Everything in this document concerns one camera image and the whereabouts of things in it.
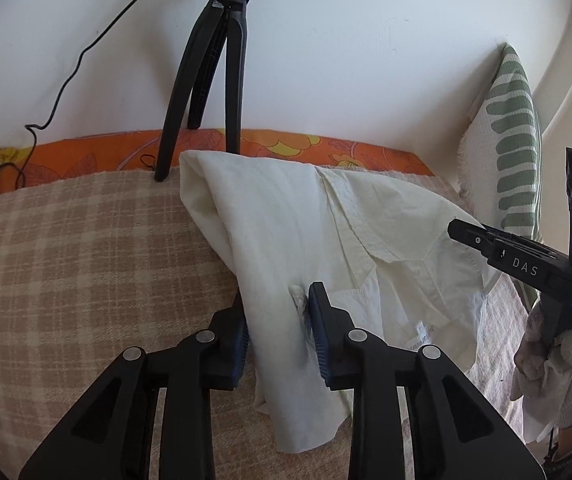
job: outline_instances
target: clothing label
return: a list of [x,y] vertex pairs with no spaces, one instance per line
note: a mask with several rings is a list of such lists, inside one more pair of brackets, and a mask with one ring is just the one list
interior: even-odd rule
[[418,334],[417,337],[413,337],[408,343],[405,344],[406,350],[413,352],[418,351],[418,349],[424,345],[432,343],[432,335],[435,332],[435,326],[432,324],[426,326],[420,322],[415,327],[415,330]]

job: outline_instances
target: gloved hand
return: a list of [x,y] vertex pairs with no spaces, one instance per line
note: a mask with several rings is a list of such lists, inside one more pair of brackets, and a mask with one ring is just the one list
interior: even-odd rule
[[540,440],[553,426],[572,426],[572,330],[560,334],[546,354],[541,343],[544,314],[537,303],[514,357],[511,400],[524,396],[524,438]]

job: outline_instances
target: orange floral fabric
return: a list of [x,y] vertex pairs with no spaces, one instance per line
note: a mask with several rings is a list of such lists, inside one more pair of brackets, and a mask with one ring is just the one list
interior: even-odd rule
[[[146,170],[159,149],[159,130],[107,134],[40,144],[26,166],[26,186],[38,186],[64,178],[101,171]],[[223,130],[183,130],[173,155],[186,150],[226,150]],[[413,153],[364,142],[330,139],[273,130],[242,130],[241,152],[245,156],[269,156],[318,166],[359,166],[367,170],[432,175]],[[0,171],[0,194],[14,190],[16,171]]]

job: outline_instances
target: bed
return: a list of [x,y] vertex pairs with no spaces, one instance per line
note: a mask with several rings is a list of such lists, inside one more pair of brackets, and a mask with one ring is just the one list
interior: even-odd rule
[[[38,146],[26,187],[0,174],[0,469],[18,473],[54,424],[128,346],[156,351],[207,326],[229,306],[237,282],[211,250],[179,199],[178,169],[153,181],[159,132],[130,132]],[[187,149],[223,150],[219,130],[184,132]],[[380,171],[466,208],[411,153],[360,142],[245,130],[242,154]],[[510,402],[512,355],[526,313],[509,278],[493,288],[477,362],[468,377],[521,435]],[[336,438],[302,454],[277,452],[268,416],[253,407],[252,352],[240,386],[213,392],[217,477],[346,478],[347,420]],[[409,426],[403,425],[406,442]],[[408,478],[412,478],[406,446]],[[151,477],[157,477],[159,428]]]

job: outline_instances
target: green and white striped pillow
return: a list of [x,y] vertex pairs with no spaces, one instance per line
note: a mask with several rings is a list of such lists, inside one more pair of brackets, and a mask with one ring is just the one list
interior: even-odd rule
[[[524,67],[507,45],[460,143],[460,194],[483,224],[540,241],[541,131]],[[529,309],[537,293],[521,283]]]

